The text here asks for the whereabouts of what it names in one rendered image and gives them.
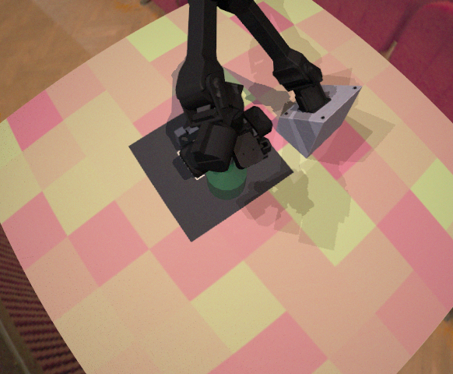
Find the dark grey square mat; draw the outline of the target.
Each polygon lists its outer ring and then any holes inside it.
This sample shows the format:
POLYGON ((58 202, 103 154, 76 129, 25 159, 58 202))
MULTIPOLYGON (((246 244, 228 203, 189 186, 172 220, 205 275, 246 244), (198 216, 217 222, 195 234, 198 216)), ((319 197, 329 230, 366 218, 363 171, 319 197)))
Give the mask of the dark grey square mat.
POLYGON ((180 147, 174 135, 180 127, 189 127, 184 113, 128 147, 191 242, 293 173, 271 147, 267 158, 247 167, 243 192, 234 199, 219 199, 209 191, 206 173, 194 177, 182 160, 181 149, 196 138, 180 147))

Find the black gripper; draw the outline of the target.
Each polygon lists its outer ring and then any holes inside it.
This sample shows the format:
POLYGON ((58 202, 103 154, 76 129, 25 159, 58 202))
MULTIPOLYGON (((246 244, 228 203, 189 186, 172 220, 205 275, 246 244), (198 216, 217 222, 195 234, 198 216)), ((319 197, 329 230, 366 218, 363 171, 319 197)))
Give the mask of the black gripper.
MULTIPOLYGON (((248 126, 251 126, 253 130, 256 131, 257 135, 262 138, 263 136, 267 135, 272 131, 272 121, 266 115, 265 112, 261 110, 261 108, 253 106, 248 108, 244 111, 244 118, 248 121, 246 123, 243 122, 242 127, 237 131, 237 135, 239 136, 241 133, 245 132, 245 129, 248 126)), ((195 141, 193 141, 194 143, 195 141)), ((190 143, 180 151, 180 155, 182 160, 184 161, 185 165, 188 167, 190 172, 194 175, 194 177, 200 177, 201 175, 205 174, 207 171, 204 168, 201 168, 197 165, 194 160, 194 154, 191 152, 191 148, 193 143, 190 143)))

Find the green glass bottle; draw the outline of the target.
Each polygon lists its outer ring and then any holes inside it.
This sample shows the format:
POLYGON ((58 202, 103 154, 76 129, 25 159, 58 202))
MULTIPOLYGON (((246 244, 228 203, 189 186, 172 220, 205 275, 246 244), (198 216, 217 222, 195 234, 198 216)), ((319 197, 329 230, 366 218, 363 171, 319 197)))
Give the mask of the green glass bottle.
POLYGON ((227 171, 206 172, 209 191, 219 199, 234 199, 238 197, 244 190, 246 178, 247 168, 238 169, 232 157, 227 171))

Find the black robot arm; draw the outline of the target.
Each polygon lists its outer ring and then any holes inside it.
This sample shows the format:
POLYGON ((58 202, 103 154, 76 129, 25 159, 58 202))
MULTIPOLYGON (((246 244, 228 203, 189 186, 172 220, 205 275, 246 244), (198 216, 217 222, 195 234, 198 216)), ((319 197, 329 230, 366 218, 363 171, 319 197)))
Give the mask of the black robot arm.
POLYGON ((231 157, 245 169, 268 157, 269 139, 254 136, 251 126, 237 135, 244 122, 243 85, 225 82, 216 55, 216 7, 235 14, 273 61, 272 74, 287 92, 293 90, 300 111, 315 113, 326 98, 321 70, 290 48, 254 0, 188 0, 187 57, 176 83, 176 95, 191 128, 200 130, 191 152, 198 166, 225 172, 231 157), (211 104, 211 105, 210 105, 211 104), (210 109, 197 112, 197 108, 210 109))

